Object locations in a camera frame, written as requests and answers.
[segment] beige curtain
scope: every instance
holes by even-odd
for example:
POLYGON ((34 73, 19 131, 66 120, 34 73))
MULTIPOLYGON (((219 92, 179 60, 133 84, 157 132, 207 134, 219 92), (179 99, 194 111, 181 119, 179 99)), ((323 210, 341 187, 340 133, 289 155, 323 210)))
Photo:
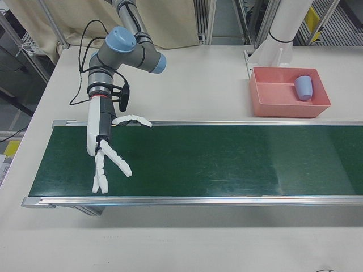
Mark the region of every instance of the beige curtain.
MULTIPOLYGON (((58 40, 37 0, 4 1, 37 45, 56 63, 58 40)), ((79 45, 90 20, 101 20, 108 30, 121 25, 116 10, 105 0, 46 0, 45 3, 71 45, 79 45)), ((193 0, 137 0, 137 7, 155 45, 171 49, 199 44, 193 0)), ((90 26, 84 44, 96 36, 105 36, 99 23, 90 26)))

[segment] wire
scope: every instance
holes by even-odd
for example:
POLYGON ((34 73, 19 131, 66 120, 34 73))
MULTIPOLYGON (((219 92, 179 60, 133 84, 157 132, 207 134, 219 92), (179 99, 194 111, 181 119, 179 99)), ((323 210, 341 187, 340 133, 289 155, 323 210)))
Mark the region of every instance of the wire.
POLYGON ((1 140, 1 141, 0 141, 0 143, 5 142, 5 141, 9 140, 10 138, 12 138, 12 137, 14 137, 14 136, 18 135, 18 133, 22 132, 22 131, 23 131, 24 129, 26 129, 27 127, 28 127, 28 126, 25 126, 25 127, 23 127, 22 129, 20 129, 20 130, 18 130, 17 132, 15 132, 13 135, 11 135, 11 136, 9 136, 9 137, 5 138, 4 140, 1 140))
POLYGON ((78 67, 79 67, 79 87, 78 87, 78 91, 76 93, 76 95, 73 97, 73 99, 70 101, 69 105, 70 106, 73 106, 73 105, 78 105, 80 103, 84 103, 84 102, 87 102, 87 101, 90 101, 90 99, 87 99, 87 100, 82 100, 82 101, 79 101, 79 102, 74 102, 74 100, 77 98, 77 96, 79 95, 79 92, 81 91, 81 88, 82 88, 82 73, 85 73, 85 72, 88 72, 90 70, 93 70, 93 69, 102 69, 103 71, 107 71, 105 69, 108 68, 110 70, 112 70, 115 74, 119 75, 120 77, 122 77, 122 79, 124 80, 125 84, 128 84, 126 78, 120 73, 118 72, 116 69, 104 64, 101 60, 99 60, 101 62, 102 65, 99 65, 99 66, 93 66, 93 67, 90 67, 88 69, 83 69, 84 68, 84 65, 85 65, 85 62, 86 62, 86 57, 87 57, 87 54, 88 54, 88 50, 90 49, 91 47, 91 44, 96 41, 96 40, 99 40, 99 39, 105 39, 105 37, 96 37, 96 38, 93 38, 87 45, 86 47, 86 50, 85 50, 85 53, 83 55, 83 58, 82 58, 82 64, 81 64, 81 50, 82 50, 82 42, 83 42, 83 38, 85 36, 85 33, 89 27, 89 25, 93 22, 100 22, 103 26, 103 29, 105 30, 105 32, 108 34, 108 31, 106 29, 106 27, 104 26, 104 24, 100 21, 100 20, 91 20, 89 21, 89 23, 86 25, 86 27, 84 28, 83 30, 83 33, 82 33, 82 37, 81 37, 81 42, 79 43, 79 52, 78 52, 78 67))
POLYGON ((104 23, 102 23, 100 20, 91 20, 87 23, 87 25, 85 26, 83 32, 82 32, 82 37, 81 37, 81 42, 79 43, 79 51, 78 51, 78 70, 79 70, 79 87, 78 87, 78 91, 76 93, 76 95, 73 97, 73 99, 69 102, 69 105, 70 106, 73 106, 73 105, 78 105, 80 103, 83 103, 83 102, 87 102, 87 101, 90 101, 90 99, 87 99, 87 100, 83 100, 83 101, 79 101, 79 102, 74 102, 74 100, 77 98, 77 96, 79 95, 79 92, 81 91, 81 87, 82 87, 82 72, 81 72, 81 51, 82 51, 82 42, 83 42, 83 38, 85 37, 85 34, 86 34, 86 31, 88 29, 88 27, 90 26, 91 23, 93 22, 99 22, 104 31, 108 34, 108 31, 106 29, 106 26, 104 25, 104 23))
POLYGON ((130 16, 131 16, 132 20, 134 21, 134 24, 135 24, 135 26, 136 26, 136 28, 137 28, 137 32, 141 32, 140 24, 138 23, 138 21, 137 21, 137 19, 136 19, 135 15, 134 15, 134 13, 132 13, 132 11, 131 11, 131 9, 130 9, 130 7, 129 7, 129 4, 128 4, 128 3, 126 3, 126 4, 125 4, 125 6, 126 6, 126 9, 127 9, 128 13, 130 14, 130 16))

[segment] black cable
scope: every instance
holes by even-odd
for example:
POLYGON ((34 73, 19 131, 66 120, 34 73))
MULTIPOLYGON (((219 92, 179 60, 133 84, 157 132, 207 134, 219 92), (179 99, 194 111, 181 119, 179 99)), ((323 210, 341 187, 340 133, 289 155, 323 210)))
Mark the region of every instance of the black cable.
POLYGON ((15 132, 13 135, 11 135, 11 136, 9 136, 9 137, 5 138, 4 140, 1 140, 1 141, 0 141, 0 143, 5 142, 5 141, 9 140, 10 138, 12 138, 12 137, 14 137, 14 136, 18 135, 18 133, 22 132, 22 131, 23 131, 24 129, 26 129, 27 127, 28 127, 28 126, 25 126, 25 127, 23 127, 22 129, 20 129, 20 130, 18 130, 17 132, 15 132))
POLYGON ((128 82, 126 80, 126 78, 121 74, 119 73, 116 69, 104 64, 101 60, 99 60, 102 64, 102 66, 94 66, 94 67, 90 67, 88 69, 83 69, 84 65, 85 65, 85 61, 86 61, 86 56, 88 54, 88 50, 90 49, 91 47, 91 44, 95 41, 95 40, 98 40, 98 39, 105 39, 105 37, 96 37, 96 38, 93 38, 87 45, 86 47, 86 50, 85 50, 85 53, 83 55, 83 59, 82 59, 82 64, 81 64, 81 49, 82 49, 82 41, 83 41, 83 38, 85 36, 85 33, 86 33, 86 30, 87 28, 89 27, 89 25, 92 23, 92 22, 100 22, 105 30, 105 32, 108 34, 108 31, 106 29, 106 27, 104 26, 104 24, 100 21, 100 20, 92 20, 90 21, 85 29, 83 30, 83 33, 82 33, 82 37, 81 37, 81 42, 79 44, 79 52, 78 52, 78 67, 79 67, 79 87, 78 87, 78 91, 76 93, 76 95, 73 97, 73 99, 70 101, 69 105, 70 106, 73 106, 73 105, 78 105, 80 103, 84 103, 84 102, 87 102, 87 101, 90 101, 90 99, 87 99, 87 100, 83 100, 83 101, 79 101, 79 102, 73 102, 77 96, 79 95, 79 92, 81 91, 81 87, 82 87, 82 73, 85 73, 85 72, 88 72, 90 70, 94 70, 94 69, 102 69, 103 71, 106 71, 105 67, 106 68, 109 68, 111 69, 115 74, 119 75, 120 77, 122 77, 122 79, 124 80, 125 84, 128 85, 128 82))
POLYGON ((131 11, 131 9, 130 9, 130 7, 129 7, 129 4, 128 4, 128 3, 127 3, 127 4, 125 4, 125 7, 126 7, 126 9, 127 9, 128 13, 130 14, 130 16, 131 16, 132 20, 134 21, 134 24, 135 24, 135 26, 136 26, 136 28, 137 28, 137 32, 141 32, 140 24, 138 23, 138 21, 137 21, 137 19, 136 19, 136 17, 135 17, 135 14, 134 14, 134 13, 132 13, 132 11, 131 11))
POLYGON ((141 47, 142 47, 142 60, 141 60, 140 64, 136 68, 139 68, 143 64, 143 62, 145 60, 145 56, 146 56, 145 47, 143 47, 143 45, 141 45, 141 47))
POLYGON ((292 39, 291 41, 280 41, 279 39, 275 38, 274 36, 272 36, 271 34, 271 29, 270 31, 268 32, 271 36, 271 38, 273 38, 275 41, 278 41, 279 43, 282 43, 282 44, 288 44, 288 43, 292 43, 294 39, 292 39))
POLYGON ((79 87, 78 87, 78 91, 77 91, 77 93, 76 93, 76 95, 73 97, 73 99, 69 102, 69 105, 70 106, 73 106, 73 105, 78 105, 78 104, 80 104, 80 103, 83 103, 83 102, 87 102, 87 101, 89 101, 90 99, 87 99, 87 100, 83 100, 83 101, 80 101, 80 102, 73 102, 76 98, 77 98, 77 96, 79 95, 79 92, 81 91, 81 87, 82 87, 82 72, 81 72, 81 51, 82 51, 82 42, 83 42, 83 38, 85 37, 85 34, 86 34, 86 31, 87 31, 87 29, 88 29, 88 27, 90 26, 90 24, 91 23, 93 23, 93 22, 99 22, 101 25, 102 25, 102 27, 103 27, 103 29, 104 29, 104 31, 108 34, 108 31, 107 31, 107 29, 106 29, 106 26, 100 21, 100 20, 97 20, 97 19, 95 19, 95 20, 91 20, 91 21, 89 21, 88 23, 87 23, 87 25, 85 26, 85 28, 84 28, 84 30, 83 30, 83 32, 82 32, 82 37, 81 37, 81 42, 79 43, 79 51, 78 51, 78 70, 79 70, 79 87))

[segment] white pole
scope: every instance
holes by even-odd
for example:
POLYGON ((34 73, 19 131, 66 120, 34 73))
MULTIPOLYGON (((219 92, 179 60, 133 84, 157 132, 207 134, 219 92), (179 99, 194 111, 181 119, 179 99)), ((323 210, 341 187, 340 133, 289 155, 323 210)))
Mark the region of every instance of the white pole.
POLYGON ((292 60, 292 40, 313 0, 281 0, 269 35, 248 60, 258 66, 279 66, 292 60))

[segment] red ring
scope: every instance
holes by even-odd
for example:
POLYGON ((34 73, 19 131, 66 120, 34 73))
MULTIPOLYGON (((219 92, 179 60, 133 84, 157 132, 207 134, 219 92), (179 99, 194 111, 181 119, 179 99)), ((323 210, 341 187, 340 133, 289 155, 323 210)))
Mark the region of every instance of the red ring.
POLYGON ((107 95, 101 95, 101 94, 97 94, 97 95, 92 95, 91 98, 95 97, 95 96, 101 96, 101 97, 104 97, 104 98, 108 98, 107 95))

